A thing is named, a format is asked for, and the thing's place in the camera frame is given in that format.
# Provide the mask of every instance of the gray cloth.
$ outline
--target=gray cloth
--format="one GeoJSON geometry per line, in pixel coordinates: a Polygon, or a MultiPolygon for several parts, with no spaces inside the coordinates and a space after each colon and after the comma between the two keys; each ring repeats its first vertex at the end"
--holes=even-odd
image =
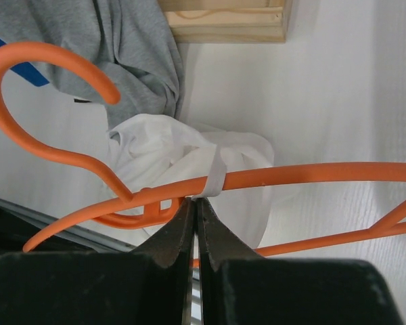
{"type": "MultiPolygon", "coordinates": [[[[59,45],[96,64],[122,96],[107,106],[109,128],[140,113],[179,113],[181,58],[156,0],[0,0],[0,38],[59,45]]],[[[105,104],[75,74],[33,64],[60,91],[105,104]]]]}

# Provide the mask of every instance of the wooden frame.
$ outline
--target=wooden frame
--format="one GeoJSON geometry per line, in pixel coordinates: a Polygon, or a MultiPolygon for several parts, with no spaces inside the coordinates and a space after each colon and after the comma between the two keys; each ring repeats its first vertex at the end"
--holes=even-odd
{"type": "Polygon", "coordinates": [[[293,0],[158,0],[178,43],[283,43],[293,0]]]}

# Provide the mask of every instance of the white garment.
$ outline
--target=white garment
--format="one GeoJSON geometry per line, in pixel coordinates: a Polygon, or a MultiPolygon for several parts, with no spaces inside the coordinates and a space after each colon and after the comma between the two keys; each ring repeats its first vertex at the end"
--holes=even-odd
{"type": "MultiPolygon", "coordinates": [[[[110,130],[108,141],[109,165],[132,192],[207,176],[216,146],[221,147],[228,172],[272,167],[274,159],[271,144],[253,133],[212,130],[200,133],[164,115],[134,116],[110,130]]],[[[108,198],[115,197],[106,186],[103,193],[108,198]]],[[[256,248],[267,226],[272,199],[273,188],[264,187],[224,191],[209,201],[220,220],[246,244],[256,248]]],[[[163,202],[162,208],[169,205],[163,202]]],[[[142,212],[142,208],[136,208],[126,214],[142,212]]],[[[145,230],[149,236],[160,227],[145,230]]]]}

